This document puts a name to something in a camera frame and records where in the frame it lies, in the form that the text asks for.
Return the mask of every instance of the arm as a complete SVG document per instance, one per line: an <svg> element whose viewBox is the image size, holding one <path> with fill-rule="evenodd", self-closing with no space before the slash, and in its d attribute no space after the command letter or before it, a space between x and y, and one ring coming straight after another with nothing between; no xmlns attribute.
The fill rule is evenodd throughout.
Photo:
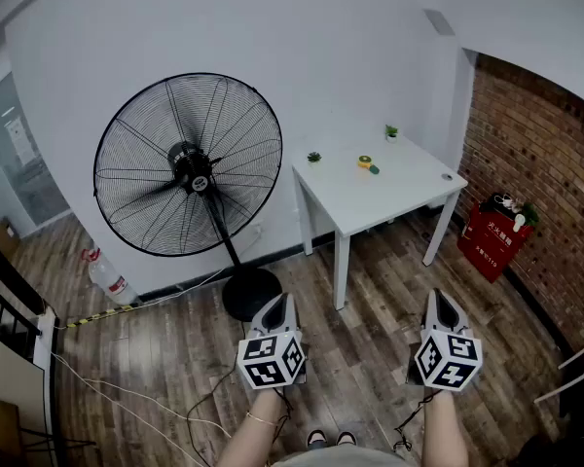
<svg viewBox="0 0 584 467"><path fill-rule="evenodd" d="M424 406L422 467L467 467L467 447L456 420L455 400L442 391Z"/></svg>
<svg viewBox="0 0 584 467"><path fill-rule="evenodd" d="M277 423L281 417L280 398L272 389L260 391L250 413L267 422ZM263 467L273 444L276 427L250 416L229 441L217 467Z"/></svg>

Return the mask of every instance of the green plant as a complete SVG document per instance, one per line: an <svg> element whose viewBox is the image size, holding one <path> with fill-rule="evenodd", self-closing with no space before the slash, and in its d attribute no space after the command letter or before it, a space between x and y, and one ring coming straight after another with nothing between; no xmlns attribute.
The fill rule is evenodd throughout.
<svg viewBox="0 0 584 467"><path fill-rule="evenodd" d="M535 227L538 224L538 213L536 212L536 209L534 209L534 205L531 202L526 202L524 204L521 214L523 214L524 218L526 218L526 225L532 225Z"/></svg>
<svg viewBox="0 0 584 467"><path fill-rule="evenodd" d="M391 125L385 125L385 135L395 137L398 134L398 128Z"/></svg>
<svg viewBox="0 0 584 467"><path fill-rule="evenodd" d="M310 152L308 154L308 161L309 162L318 162L322 159L322 156L320 156L320 153L317 152Z"/></svg>

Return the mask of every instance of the red brick wall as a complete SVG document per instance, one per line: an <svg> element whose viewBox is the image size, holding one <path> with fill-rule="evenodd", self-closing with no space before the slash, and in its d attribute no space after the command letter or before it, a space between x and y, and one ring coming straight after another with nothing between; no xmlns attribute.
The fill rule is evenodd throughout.
<svg viewBox="0 0 584 467"><path fill-rule="evenodd" d="M459 173L465 218L492 192L531 201L540 224L511 267L574 349L584 345L584 100L486 55L476 66Z"/></svg>

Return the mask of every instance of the red box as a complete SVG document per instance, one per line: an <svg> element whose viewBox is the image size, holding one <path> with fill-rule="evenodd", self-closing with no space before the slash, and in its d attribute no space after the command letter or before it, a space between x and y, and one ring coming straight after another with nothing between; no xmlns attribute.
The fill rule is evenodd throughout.
<svg viewBox="0 0 584 467"><path fill-rule="evenodd" d="M480 211L480 203L469 214L469 222L458 239L471 264L491 283L495 282L532 233L532 226L513 232L515 222L499 211Z"/></svg>

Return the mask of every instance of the shoe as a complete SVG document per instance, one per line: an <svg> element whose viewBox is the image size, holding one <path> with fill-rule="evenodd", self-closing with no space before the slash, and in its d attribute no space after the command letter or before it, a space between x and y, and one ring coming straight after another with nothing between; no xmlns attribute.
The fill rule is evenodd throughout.
<svg viewBox="0 0 584 467"><path fill-rule="evenodd" d="M320 429L316 429L308 435L308 449L320 448L327 448L327 437Z"/></svg>
<svg viewBox="0 0 584 467"><path fill-rule="evenodd" d="M340 436L338 436L338 442L336 446L339 445L357 445L357 438L354 437L354 434L351 432L341 432Z"/></svg>

